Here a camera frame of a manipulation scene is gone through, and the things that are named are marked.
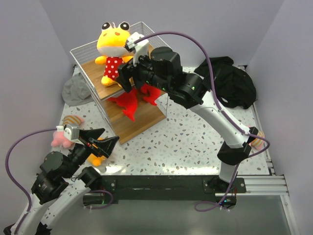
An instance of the orange plush toy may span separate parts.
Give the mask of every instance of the orange plush toy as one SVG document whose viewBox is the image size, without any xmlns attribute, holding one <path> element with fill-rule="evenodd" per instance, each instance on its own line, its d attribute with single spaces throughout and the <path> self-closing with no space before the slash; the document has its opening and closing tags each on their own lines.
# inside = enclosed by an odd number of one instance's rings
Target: orange plush toy
<svg viewBox="0 0 313 235">
<path fill-rule="evenodd" d="M 98 65 L 105 65 L 105 71 L 101 78 L 102 85 L 108 87 L 118 84 L 115 80 L 118 77 L 118 67 L 129 62 L 133 56 L 124 48 L 127 39 L 130 37 L 130 25 L 127 22 L 122 22 L 118 27 L 109 22 L 102 25 L 102 32 L 97 42 L 97 49 L 101 56 L 95 59 Z M 144 85 L 140 91 L 147 96 L 144 100 L 152 105 L 160 96 L 161 91 L 149 85 Z M 118 106 L 124 107 L 123 113 L 128 118 L 134 121 L 134 114 L 137 110 L 137 90 L 133 89 L 131 92 L 124 92 L 119 97 L 109 98 L 110 101 L 115 102 Z"/>
</svg>

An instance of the white wire rack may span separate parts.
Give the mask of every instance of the white wire rack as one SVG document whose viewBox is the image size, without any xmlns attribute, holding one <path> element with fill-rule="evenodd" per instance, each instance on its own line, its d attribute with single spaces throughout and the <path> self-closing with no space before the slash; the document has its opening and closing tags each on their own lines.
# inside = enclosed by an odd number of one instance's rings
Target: white wire rack
<svg viewBox="0 0 313 235">
<path fill-rule="evenodd" d="M 144 36 L 154 33 L 153 30 L 151 30 L 144 22 L 138 22 L 131 25 L 130 33 L 133 34 L 134 32 L 138 32 L 140 34 L 143 34 Z M 92 83 L 92 81 L 90 80 L 90 78 L 88 77 L 88 75 L 86 74 L 82 67 L 84 63 L 92 61 L 101 55 L 97 50 L 97 42 L 98 40 L 74 48 L 70 51 L 70 54 L 74 58 L 80 73 L 83 75 L 85 82 L 91 92 L 91 96 L 97 108 L 99 109 L 102 118 L 110 125 L 112 131 L 114 132 L 108 114 L 102 105 L 102 101 L 94 87 L 94 84 Z M 159 36 L 150 38 L 149 42 L 151 46 L 154 48 L 169 47 Z M 162 97 L 156 100 L 156 103 L 158 108 L 163 112 L 163 114 L 167 116 L 168 95 L 164 94 Z"/>
</svg>

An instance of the plush toy foot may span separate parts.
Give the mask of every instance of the plush toy foot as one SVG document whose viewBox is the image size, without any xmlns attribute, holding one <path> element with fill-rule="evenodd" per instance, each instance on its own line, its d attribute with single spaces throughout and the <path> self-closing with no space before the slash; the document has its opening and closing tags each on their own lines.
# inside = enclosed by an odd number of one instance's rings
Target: plush toy foot
<svg viewBox="0 0 313 235">
<path fill-rule="evenodd" d="M 134 114 L 138 105 L 136 93 L 137 91 L 133 89 L 129 93 L 124 92 L 119 97 L 109 98 L 109 101 L 115 102 L 120 107 L 124 107 L 125 110 L 122 110 L 123 114 L 132 121 L 135 121 Z"/>
<path fill-rule="evenodd" d="M 155 88 L 153 86 L 149 86 L 147 84 L 143 85 L 140 88 L 141 92 L 144 94 L 148 94 L 149 96 L 145 96 L 143 97 L 143 100 L 156 106 L 156 99 L 159 98 L 159 96 L 161 95 L 161 91 L 158 88 Z"/>
<path fill-rule="evenodd" d="M 117 82 L 115 82 L 114 80 L 110 79 L 107 76 L 103 76 L 101 79 L 101 83 L 102 83 L 102 85 L 108 87 L 108 86 L 112 86 L 113 84 L 115 84 Z"/>
</svg>

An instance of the speckled tabletop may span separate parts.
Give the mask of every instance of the speckled tabletop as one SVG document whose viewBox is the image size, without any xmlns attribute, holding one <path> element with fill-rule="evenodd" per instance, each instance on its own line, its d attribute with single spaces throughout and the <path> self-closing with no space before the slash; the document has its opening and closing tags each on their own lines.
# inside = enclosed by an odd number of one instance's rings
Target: speckled tabletop
<svg viewBox="0 0 313 235">
<path fill-rule="evenodd" d="M 159 99 L 165 101 L 167 95 Z M 252 108 L 229 111 L 244 125 L 256 125 Z M 105 128 L 103 138 L 114 135 L 110 126 L 101 118 L 94 102 L 75 107 L 65 105 L 61 120 L 69 114 L 84 119 L 81 129 Z M 116 175 L 215 175 L 220 170 L 221 162 L 217 153 L 222 143 L 221 136 L 202 118 L 169 100 L 165 120 L 124 145 L 117 144 L 109 159 L 97 168 L 102 174 Z M 66 149 L 59 147 L 52 149 L 67 153 Z M 239 174 L 269 175 L 266 154 L 243 161 Z"/>
</svg>

